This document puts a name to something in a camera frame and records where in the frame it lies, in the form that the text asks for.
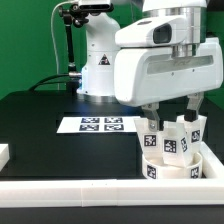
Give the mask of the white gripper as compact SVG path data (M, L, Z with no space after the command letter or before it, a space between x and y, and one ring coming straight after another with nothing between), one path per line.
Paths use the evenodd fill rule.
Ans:
M217 89L223 82L219 40L206 39L193 56L176 56L174 49L186 39L184 16L144 18L115 35L120 47L114 64L115 97L124 105L143 105L152 132L164 129L155 102L188 95L184 120L193 122L198 119L203 92Z

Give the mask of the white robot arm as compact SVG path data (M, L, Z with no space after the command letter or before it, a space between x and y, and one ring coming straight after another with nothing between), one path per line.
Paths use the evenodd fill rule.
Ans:
M184 119L198 119L203 95L223 82L219 39L206 35L206 0L132 0L143 16L121 28L103 12L103 0L83 0L89 13L87 63L80 92L142 107L160 129L161 101L187 96Z

